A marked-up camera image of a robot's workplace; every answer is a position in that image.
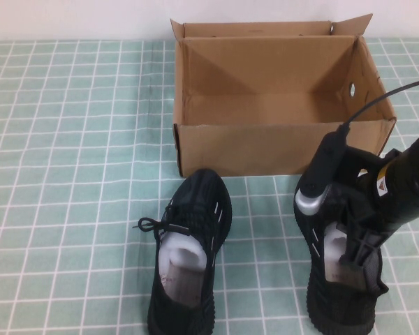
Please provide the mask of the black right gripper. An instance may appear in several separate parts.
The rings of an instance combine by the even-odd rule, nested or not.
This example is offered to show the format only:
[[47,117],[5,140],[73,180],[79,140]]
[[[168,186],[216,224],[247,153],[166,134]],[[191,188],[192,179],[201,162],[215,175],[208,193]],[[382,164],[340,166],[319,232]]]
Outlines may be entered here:
[[340,264],[364,276],[364,259],[403,224],[419,217],[419,139],[384,158],[347,146],[345,164],[346,249]]

